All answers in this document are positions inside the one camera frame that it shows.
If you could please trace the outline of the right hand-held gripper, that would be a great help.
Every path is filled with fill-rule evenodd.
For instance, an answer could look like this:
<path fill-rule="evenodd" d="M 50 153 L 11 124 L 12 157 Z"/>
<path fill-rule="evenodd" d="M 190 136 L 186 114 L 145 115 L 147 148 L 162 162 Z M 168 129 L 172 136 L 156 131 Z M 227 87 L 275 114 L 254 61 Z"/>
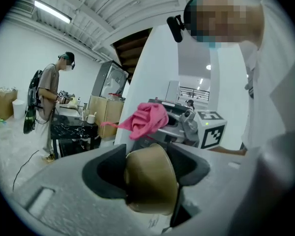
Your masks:
<path fill-rule="evenodd" d="M 216 111 L 187 110 L 180 116 L 183 130 L 178 133 L 158 130 L 156 133 L 145 135 L 135 141 L 135 147 L 149 147 L 157 143 L 166 147 L 167 143 L 212 149 L 218 147 L 227 127 L 227 121 Z"/>

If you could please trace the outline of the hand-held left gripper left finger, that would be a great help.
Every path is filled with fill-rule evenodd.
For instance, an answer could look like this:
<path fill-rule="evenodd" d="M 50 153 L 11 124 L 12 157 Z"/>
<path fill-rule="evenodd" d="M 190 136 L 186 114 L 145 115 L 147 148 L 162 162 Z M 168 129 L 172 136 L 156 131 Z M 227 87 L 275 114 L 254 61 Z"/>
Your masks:
<path fill-rule="evenodd" d="M 126 145 L 55 160 L 12 193 L 12 207 L 45 236 L 150 236 L 126 204 Z"/>

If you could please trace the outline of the pink cloth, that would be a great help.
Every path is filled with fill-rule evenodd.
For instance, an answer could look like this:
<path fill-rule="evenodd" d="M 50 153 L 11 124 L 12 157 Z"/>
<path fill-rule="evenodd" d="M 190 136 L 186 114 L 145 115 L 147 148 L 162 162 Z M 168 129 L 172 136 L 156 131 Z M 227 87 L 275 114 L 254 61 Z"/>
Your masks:
<path fill-rule="evenodd" d="M 165 107 L 159 103 L 140 103 L 137 110 L 125 121 L 119 124 L 102 122 L 100 126 L 112 126 L 130 131 L 129 139 L 138 140 L 148 134 L 154 134 L 166 126 L 169 117 Z"/>

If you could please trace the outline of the gold bowl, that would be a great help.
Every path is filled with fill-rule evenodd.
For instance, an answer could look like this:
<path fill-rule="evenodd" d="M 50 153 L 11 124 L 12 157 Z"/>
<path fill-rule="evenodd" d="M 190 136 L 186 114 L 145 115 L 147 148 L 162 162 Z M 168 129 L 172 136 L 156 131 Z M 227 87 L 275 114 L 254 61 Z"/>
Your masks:
<path fill-rule="evenodd" d="M 162 215 L 174 212 L 178 183 L 173 165 L 161 145 L 152 144 L 129 153 L 124 181 L 126 203 L 133 211 Z"/>

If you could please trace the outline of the person's right forearm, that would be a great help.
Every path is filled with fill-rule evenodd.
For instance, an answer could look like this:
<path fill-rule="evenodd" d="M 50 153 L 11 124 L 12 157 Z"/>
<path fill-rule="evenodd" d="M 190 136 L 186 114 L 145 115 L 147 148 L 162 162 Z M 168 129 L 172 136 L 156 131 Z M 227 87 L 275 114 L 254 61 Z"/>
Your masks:
<path fill-rule="evenodd" d="M 241 155 L 241 156 L 244 156 L 247 152 L 247 149 L 245 147 L 243 149 L 239 149 L 239 150 L 231 150 L 231 149 L 226 149 L 224 147 L 218 146 L 218 147 L 211 148 L 209 150 L 214 151 L 214 152 L 218 152 L 218 153 Z"/>

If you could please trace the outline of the black metal railing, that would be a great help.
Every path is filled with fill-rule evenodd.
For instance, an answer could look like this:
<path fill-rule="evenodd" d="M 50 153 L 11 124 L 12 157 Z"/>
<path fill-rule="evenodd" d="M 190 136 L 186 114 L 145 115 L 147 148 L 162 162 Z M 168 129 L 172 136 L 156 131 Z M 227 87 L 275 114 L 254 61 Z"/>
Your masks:
<path fill-rule="evenodd" d="M 205 102 L 209 101 L 209 91 L 205 91 L 205 90 L 179 87 L 179 95 L 205 101 Z"/>

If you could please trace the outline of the tall cardboard box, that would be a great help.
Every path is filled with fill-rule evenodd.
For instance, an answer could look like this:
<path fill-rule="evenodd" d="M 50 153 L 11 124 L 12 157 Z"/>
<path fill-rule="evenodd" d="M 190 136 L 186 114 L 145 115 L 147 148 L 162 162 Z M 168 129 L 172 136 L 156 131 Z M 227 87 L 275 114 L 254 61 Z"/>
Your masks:
<path fill-rule="evenodd" d="M 98 125 L 98 135 L 100 138 L 105 139 L 116 135 L 116 127 L 111 125 L 101 126 L 101 124 L 103 122 L 111 122 L 118 125 L 123 105 L 123 102 L 94 95 L 90 96 L 88 109 L 90 114 L 96 113 L 95 123 Z"/>

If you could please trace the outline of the black marble table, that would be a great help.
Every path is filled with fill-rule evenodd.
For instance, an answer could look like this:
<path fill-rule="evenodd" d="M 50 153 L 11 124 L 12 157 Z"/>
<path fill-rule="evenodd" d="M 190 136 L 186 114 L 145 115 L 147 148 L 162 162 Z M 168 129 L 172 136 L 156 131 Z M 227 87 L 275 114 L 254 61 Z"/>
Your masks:
<path fill-rule="evenodd" d="M 89 124 L 78 117 L 63 116 L 53 113 L 50 125 L 50 134 L 55 159 L 63 157 L 61 146 L 57 149 L 57 140 L 63 139 L 88 139 L 90 149 L 98 148 L 101 138 L 98 136 L 97 124 Z"/>

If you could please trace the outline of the grey refrigerator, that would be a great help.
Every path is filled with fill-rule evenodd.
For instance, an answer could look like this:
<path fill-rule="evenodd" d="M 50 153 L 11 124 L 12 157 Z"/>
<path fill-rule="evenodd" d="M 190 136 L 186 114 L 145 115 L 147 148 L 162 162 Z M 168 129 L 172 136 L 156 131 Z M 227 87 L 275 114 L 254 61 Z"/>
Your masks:
<path fill-rule="evenodd" d="M 101 64 L 91 95 L 107 98 L 110 93 L 122 95 L 128 73 L 115 61 Z"/>

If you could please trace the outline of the wooden staircase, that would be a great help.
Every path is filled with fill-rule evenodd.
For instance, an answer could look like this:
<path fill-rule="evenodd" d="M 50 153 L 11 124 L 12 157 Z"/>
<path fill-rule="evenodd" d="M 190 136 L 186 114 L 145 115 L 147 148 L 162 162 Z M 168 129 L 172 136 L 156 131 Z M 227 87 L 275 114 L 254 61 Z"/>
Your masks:
<path fill-rule="evenodd" d="M 148 28 L 113 43 L 120 65 L 128 73 L 127 80 L 129 83 L 131 83 L 138 60 L 151 31 L 152 28 Z"/>

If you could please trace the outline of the white countertop basin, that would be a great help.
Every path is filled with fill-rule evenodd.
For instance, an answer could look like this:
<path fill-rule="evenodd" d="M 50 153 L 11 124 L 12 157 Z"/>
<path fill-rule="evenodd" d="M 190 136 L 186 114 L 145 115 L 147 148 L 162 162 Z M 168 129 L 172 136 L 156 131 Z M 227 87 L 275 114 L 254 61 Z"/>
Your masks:
<path fill-rule="evenodd" d="M 78 107 L 64 107 L 63 105 L 60 105 L 57 108 L 58 114 L 61 116 L 67 116 L 67 117 L 77 117 L 79 118 L 81 116 L 81 111 Z"/>

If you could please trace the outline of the white waste bin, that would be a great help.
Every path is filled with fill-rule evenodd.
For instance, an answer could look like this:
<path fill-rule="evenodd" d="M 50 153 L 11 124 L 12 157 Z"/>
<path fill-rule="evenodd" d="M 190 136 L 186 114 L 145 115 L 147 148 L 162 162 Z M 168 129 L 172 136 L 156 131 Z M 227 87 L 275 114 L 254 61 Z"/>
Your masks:
<path fill-rule="evenodd" d="M 15 119 L 21 119 L 25 115 L 26 103 L 23 100 L 16 99 L 12 102 L 13 116 Z"/>

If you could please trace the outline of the person's white t-shirt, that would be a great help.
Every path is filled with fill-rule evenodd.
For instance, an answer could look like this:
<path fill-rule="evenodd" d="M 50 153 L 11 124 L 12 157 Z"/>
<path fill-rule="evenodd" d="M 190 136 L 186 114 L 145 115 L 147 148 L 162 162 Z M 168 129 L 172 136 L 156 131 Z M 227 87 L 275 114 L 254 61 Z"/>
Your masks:
<path fill-rule="evenodd" d="M 247 149 L 295 131 L 295 27 L 280 5 L 262 0 L 265 28 L 261 46 L 246 44 L 250 70 L 249 113 L 242 142 Z"/>

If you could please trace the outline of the plain cardboard box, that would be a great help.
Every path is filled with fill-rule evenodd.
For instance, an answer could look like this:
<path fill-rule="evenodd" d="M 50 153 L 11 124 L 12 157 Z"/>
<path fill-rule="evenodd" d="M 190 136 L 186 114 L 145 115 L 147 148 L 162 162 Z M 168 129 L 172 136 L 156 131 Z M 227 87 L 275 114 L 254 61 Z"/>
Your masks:
<path fill-rule="evenodd" d="M 7 120 L 13 115 L 12 102 L 17 99 L 18 91 L 0 88 L 0 118 Z"/>

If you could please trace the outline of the long ceiling light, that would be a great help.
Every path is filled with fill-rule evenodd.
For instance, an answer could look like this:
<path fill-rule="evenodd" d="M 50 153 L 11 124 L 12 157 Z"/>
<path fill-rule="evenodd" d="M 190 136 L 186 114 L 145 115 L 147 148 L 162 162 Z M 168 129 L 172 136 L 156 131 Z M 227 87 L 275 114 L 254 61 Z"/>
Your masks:
<path fill-rule="evenodd" d="M 62 13 L 61 11 L 57 10 L 56 8 L 40 1 L 40 0 L 35 0 L 34 1 L 34 6 L 55 16 L 56 18 L 62 20 L 63 22 L 70 24 L 71 22 L 71 17 L 69 17 L 68 15 Z"/>

